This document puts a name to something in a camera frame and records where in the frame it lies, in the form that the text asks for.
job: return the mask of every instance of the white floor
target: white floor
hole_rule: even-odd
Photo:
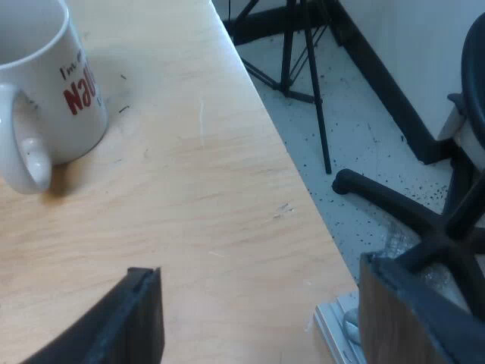
[[[231,17],[235,17],[246,3],[232,1]],[[262,3],[255,11],[283,6],[285,1],[265,0]],[[214,0],[214,5],[226,19],[227,0]],[[303,32],[300,32],[293,42],[293,61],[304,47]],[[282,35],[237,47],[242,57],[275,80],[280,79],[282,49]],[[337,47],[330,31],[324,34],[315,51],[333,161],[331,175],[324,171],[314,105],[285,99],[260,81],[253,79],[253,82],[342,257],[358,281],[361,253],[384,249],[383,254],[396,256],[417,243],[418,238],[363,199],[352,194],[335,194],[331,184],[336,172],[351,168],[441,212],[451,168],[449,161],[422,165],[415,158],[400,129],[345,49]],[[293,89],[311,93],[308,65]],[[449,273],[443,269],[427,273],[433,284],[442,284],[448,277]]]

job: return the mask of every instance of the white wall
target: white wall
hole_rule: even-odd
[[[462,91],[466,33],[484,0],[340,0],[435,139]]]

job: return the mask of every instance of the mug handle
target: mug handle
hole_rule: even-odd
[[[52,162],[41,139],[21,142],[22,158],[15,138],[13,108],[22,91],[15,85],[0,83],[0,175],[20,193],[39,193],[51,184]]]

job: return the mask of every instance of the light wooden tabletop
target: light wooden tabletop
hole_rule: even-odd
[[[48,193],[0,181],[0,362],[131,266],[161,266],[164,363],[332,362],[312,314],[355,285],[210,1],[69,5],[110,127]]]

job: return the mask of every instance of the black baseboard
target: black baseboard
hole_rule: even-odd
[[[322,17],[318,5],[315,1],[308,2],[311,27],[325,25],[326,20]],[[241,21],[236,31],[233,31],[234,19],[224,20],[224,26],[230,36],[233,37],[235,46],[252,42],[266,36],[284,33],[286,29],[286,7],[279,7],[266,11],[259,11],[249,14],[246,19]],[[297,4],[295,7],[295,30],[304,28],[302,6]]]
[[[330,16],[329,25],[337,43],[369,82],[408,141],[416,158],[424,164],[454,155],[453,140],[436,141],[389,71],[337,0],[322,0]]]

